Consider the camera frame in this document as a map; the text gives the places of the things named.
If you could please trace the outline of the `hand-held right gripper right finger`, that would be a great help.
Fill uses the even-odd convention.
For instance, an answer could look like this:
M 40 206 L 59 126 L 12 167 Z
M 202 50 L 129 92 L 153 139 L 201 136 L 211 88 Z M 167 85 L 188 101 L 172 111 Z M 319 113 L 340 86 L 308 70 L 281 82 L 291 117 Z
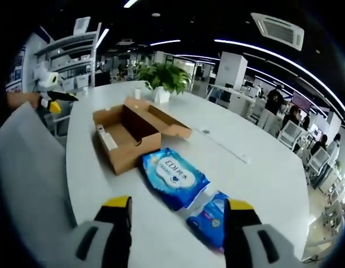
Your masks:
M 270 224 L 261 223 L 249 203 L 224 203 L 223 249 L 227 267 L 302 267 L 292 243 Z

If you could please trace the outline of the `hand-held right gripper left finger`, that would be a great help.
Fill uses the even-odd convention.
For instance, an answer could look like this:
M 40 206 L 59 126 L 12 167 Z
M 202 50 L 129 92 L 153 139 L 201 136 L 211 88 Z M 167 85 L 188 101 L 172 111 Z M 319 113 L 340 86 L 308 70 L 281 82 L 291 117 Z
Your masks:
M 45 267 L 127 267 L 132 245 L 132 197 L 108 199 L 94 220 L 59 240 Z

